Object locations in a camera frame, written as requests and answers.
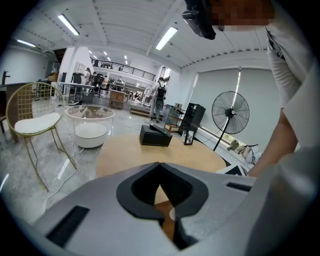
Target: white seat cushion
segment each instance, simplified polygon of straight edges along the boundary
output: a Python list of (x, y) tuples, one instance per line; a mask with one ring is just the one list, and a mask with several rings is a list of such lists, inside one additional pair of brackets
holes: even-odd
[(45, 114), (40, 117), (20, 120), (14, 129), (21, 134), (35, 134), (53, 126), (60, 118), (58, 113)]

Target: black slot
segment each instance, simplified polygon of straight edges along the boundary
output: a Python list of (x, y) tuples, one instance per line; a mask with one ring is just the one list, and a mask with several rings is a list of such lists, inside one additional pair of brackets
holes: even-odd
[(88, 208), (75, 206), (46, 236), (46, 238), (63, 248), (88, 212)]
[(234, 182), (229, 182), (226, 186), (229, 188), (235, 189), (235, 190), (241, 190), (241, 191), (245, 191), (245, 192), (249, 192), (252, 188), (251, 186), (239, 184), (239, 183), (234, 183)]

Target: fluorescent light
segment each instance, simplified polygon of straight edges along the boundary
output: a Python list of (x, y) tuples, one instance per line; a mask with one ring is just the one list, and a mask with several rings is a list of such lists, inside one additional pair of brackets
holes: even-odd
[(67, 26), (68, 29), (71, 30), (71, 32), (75, 36), (79, 36), (79, 32), (76, 30), (76, 28), (70, 23), (70, 21), (67, 19), (67, 17), (64, 14), (61, 14), (58, 16), (58, 18), (63, 22), (64, 25)]
[(173, 37), (173, 35), (178, 31), (178, 29), (176, 29), (175, 27), (170, 27), (168, 29), (168, 31), (164, 34), (164, 36), (162, 37), (162, 39), (160, 40), (160, 42), (158, 43), (158, 45), (156, 46), (157, 50), (161, 50), (165, 44), (170, 40), (170, 38)]
[(21, 43), (21, 44), (25, 44), (25, 45), (27, 45), (27, 46), (36, 47), (35, 44), (30, 43), (30, 42), (26, 42), (26, 41), (23, 41), (23, 40), (20, 40), (20, 39), (18, 39), (17, 42), (19, 42), (19, 43)]

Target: black box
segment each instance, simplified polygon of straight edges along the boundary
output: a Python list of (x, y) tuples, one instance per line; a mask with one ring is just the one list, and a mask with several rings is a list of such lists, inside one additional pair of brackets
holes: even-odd
[(140, 131), (140, 144), (148, 146), (168, 147), (172, 137), (162, 134), (160, 131), (150, 129), (149, 125), (142, 125)]

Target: chair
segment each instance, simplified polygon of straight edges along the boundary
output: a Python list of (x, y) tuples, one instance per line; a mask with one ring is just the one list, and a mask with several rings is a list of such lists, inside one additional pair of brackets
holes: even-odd
[[(64, 152), (74, 168), (76, 168), (76, 164), (71, 156), (67, 153), (56, 127), (57, 123), (63, 117), (64, 112), (65, 101), (61, 92), (52, 85), (43, 82), (29, 83), (16, 90), (10, 97), (5, 111), (9, 128), (17, 135), (23, 137), (28, 156), (38, 181), (47, 191), (49, 190), (41, 179), (37, 170), (38, 156), (32, 144), (31, 137), (51, 131), (57, 149)], [(13, 121), (13, 118), (11, 118), (11, 113), (16, 113), (18, 116), (18, 121)], [(57, 145), (53, 130), (56, 132), (62, 149), (60, 149)], [(28, 148), (28, 141), (30, 142), (33, 153), (36, 157), (35, 163), (32, 160)]]

